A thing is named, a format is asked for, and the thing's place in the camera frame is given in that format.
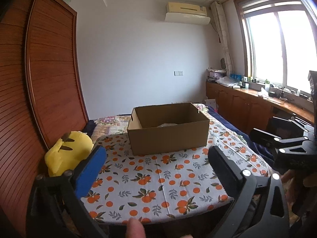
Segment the person's left hand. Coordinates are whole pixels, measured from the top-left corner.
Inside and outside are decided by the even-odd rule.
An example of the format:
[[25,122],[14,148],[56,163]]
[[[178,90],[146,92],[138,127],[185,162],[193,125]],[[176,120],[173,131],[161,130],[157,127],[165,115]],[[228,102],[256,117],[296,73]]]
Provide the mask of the person's left hand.
[[146,237],[173,237],[166,232],[159,230],[146,230],[144,225],[135,218],[130,218],[126,225],[125,237],[127,238],[146,238]]

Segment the person's right hand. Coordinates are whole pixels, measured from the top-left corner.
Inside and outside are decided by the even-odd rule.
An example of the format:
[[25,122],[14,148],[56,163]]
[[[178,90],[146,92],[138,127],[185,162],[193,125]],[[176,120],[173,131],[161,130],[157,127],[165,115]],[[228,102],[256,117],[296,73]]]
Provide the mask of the person's right hand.
[[308,174],[304,171],[288,170],[281,176],[281,181],[282,183],[286,183],[290,180],[297,182],[302,181],[305,187],[316,187],[317,174],[316,172]]

